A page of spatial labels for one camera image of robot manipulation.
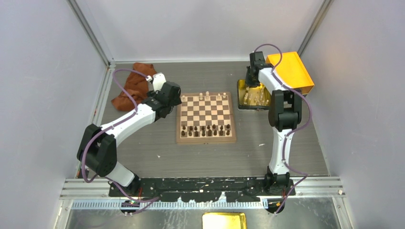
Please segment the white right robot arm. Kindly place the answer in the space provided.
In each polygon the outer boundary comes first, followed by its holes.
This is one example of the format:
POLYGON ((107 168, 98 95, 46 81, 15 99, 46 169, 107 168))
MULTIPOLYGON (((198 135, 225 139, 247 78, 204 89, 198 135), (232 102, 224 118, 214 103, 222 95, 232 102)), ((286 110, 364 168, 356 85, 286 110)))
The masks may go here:
POLYGON ((289 168, 286 166, 292 136, 302 119, 302 101, 299 95, 290 90, 290 86, 276 73, 276 68, 266 63, 262 52, 249 54, 250 65, 247 66, 245 84, 249 88, 263 85, 270 93, 268 121, 273 129, 273 149, 268 165, 268 176, 265 183, 266 192, 277 196, 284 189, 279 177, 288 177, 289 168))

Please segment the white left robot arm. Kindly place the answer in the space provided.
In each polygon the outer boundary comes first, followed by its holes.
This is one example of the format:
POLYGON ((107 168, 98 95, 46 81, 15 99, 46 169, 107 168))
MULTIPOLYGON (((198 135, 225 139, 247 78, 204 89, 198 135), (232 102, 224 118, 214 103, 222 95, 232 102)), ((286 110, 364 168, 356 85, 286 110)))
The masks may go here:
POLYGON ((148 92, 148 97, 136 109, 103 126, 86 127, 77 159, 100 177, 120 184, 126 196, 135 196, 139 191, 138 176, 118 162, 117 147, 139 129, 165 118, 180 104, 180 86, 163 83, 160 90, 148 92))

